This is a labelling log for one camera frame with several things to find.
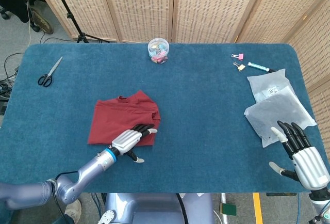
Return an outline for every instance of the tripod stand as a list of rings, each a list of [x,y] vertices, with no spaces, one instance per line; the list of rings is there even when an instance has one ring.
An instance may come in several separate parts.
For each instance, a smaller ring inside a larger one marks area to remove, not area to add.
[[[90,38],[96,39],[96,40],[100,41],[101,43],[102,43],[102,42],[107,42],[107,43],[109,43],[109,41],[107,41],[107,40],[104,40],[104,39],[101,39],[101,38],[94,37],[94,36],[91,36],[91,35],[88,35],[88,34],[83,33],[83,32],[81,31],[81,29],[80,29],[80,27],[79,27],[79,25],[78,25],[76,19],[74,18],[73,13],[72,13],[71,10],[69,9],[69,7],[68,7],[66,1],[65,1],[65,0],[61,0],[61,1],[62,1],[63,5],[65,6],[67,12],[68,12],[68,14],[67,14],[67,18],[72,20],[74,26],[76,27],[76,29],[77,29],[77,31],[78,31],[78,33],[79,33],[77,43],[79,43],[80,41],[83,41],[84,43],[88,43],[88,40],[87,40],[86,37],[90,37]]]

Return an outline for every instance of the scissors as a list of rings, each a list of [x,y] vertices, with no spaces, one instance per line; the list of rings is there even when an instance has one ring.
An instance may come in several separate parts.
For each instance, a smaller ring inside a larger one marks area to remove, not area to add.
[[[62,58],[63,58],[63,56],[61,56],[61,58],[59,58],[59,60],[55,63],[55,65],[52,67],[52,69],[49,71],[48,74],[44,74],[38,79],[38,85],[43,86],[43,87],[48,87],[51,85],[51,83],[53,82],[52,73],[55,71],[57,66],[60,64]]]

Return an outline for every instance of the plastic bag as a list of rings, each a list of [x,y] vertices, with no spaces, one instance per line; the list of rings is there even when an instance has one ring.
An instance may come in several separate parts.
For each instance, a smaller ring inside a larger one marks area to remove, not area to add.
[[[247,79],[250,82],[251,90],[257,103],[278,93],[287,86],[294,93],[290,81],[285,78],[285,69],[260,76],[251,76]]]
[[[276,127],[278,130],[282,130],[277,125],[278,120],[287,123],[295,122],[302,129],[317,125],[291,88],[286,86],[274,95],[247,108],[244,112],[255,132],[262,139],[262,147],[278,141],[277,136],[270,129]]]

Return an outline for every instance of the red cloth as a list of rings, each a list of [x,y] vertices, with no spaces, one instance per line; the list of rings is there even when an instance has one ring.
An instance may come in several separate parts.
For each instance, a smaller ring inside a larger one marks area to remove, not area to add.
[[[154,124],[158,128],[160,114],[157,105],[143,92],[124,98],[98,101],[89,133],[88,144],[111,144],[123,131],[136,124]],[[155,134],[141,139],[137,146],[153,145]]]

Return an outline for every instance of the blue felt tablecloth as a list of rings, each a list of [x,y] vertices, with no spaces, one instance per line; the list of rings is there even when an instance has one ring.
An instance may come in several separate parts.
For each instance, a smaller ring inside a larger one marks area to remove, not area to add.
[[[0,129],[0,181],[31,183],[80,168],[104,148],[87,145],[97,100],[141,89],[161,115],[154,146],[135,148],[145,163],[120,157],[86,191],[304,191],[268,166],[275,161],[293,168],[279,142],[262,148],[244,117],[255,103],[246,77],[264,72],[239,73],[233,53],[244,53],[245,64],[286,68],[312,115],[297,55],[286,44],[171,44],[162,65],[151,62],[147,44],[30,46]],[[39,86],[38,78],[60,56],[53,84]],[[317,126],[307,134],[327,163]]]

